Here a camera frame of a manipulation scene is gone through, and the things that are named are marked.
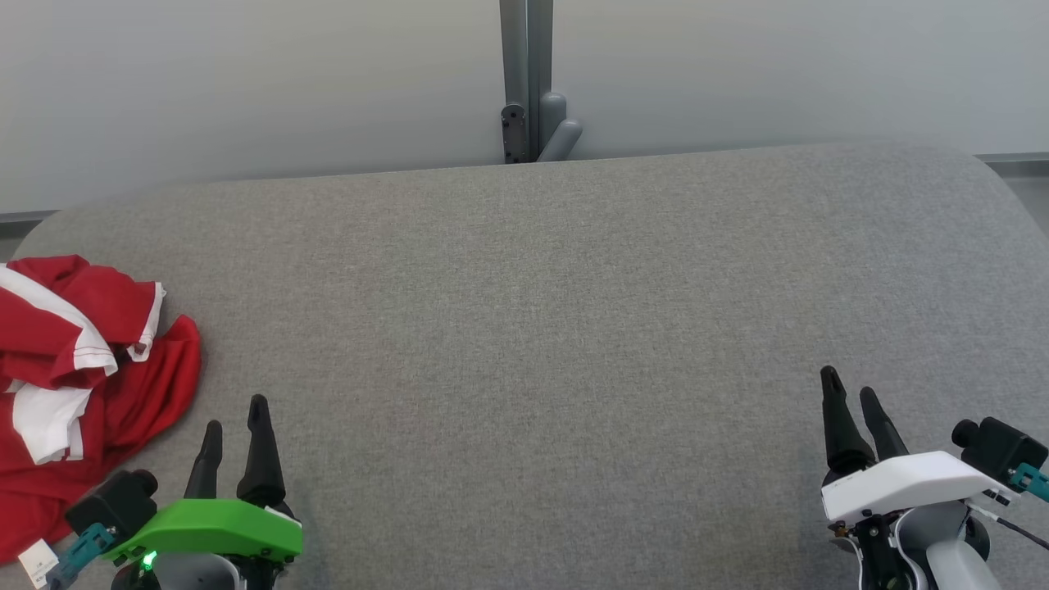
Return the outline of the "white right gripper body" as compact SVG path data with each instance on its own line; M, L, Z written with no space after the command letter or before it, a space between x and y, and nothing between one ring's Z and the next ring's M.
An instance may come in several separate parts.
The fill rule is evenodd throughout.
M942 451L897 456L821 488L825 517L829 523L844 525L985 492L1009 501L1019 497L1005 484Z

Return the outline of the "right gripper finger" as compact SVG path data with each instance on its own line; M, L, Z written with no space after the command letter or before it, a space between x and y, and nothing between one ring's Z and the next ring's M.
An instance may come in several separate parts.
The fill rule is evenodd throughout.
M861 437L853 415L847 406L847 391L837 370L825 365L820 370L823 386L825 459L828 473L823 486L837 479L866 470L875 463L875 455Z
M877 393L870 386L861 389L861 410L866 428L875 443L878 461L909 455L907 445L882 407Z

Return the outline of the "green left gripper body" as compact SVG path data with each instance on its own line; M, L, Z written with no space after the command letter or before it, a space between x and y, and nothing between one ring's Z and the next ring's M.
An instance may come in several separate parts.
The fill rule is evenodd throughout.
M102 559L137 561L153 552L284 563L303 552L303 530L298 520L239 499L180 499L160 508L137 533Z

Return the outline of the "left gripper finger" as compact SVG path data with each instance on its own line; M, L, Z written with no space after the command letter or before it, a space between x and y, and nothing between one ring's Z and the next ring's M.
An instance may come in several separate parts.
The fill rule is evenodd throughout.
M224 459L224 429L221 422L207 423L202 445L188 477L184 499L216 499L217 475Z
M247 428L251 434L247 470L237 485L238 499L259 507L278 507L284 503L286 488L279 460L276 436L270 418L267 399L255 393L248 407Z

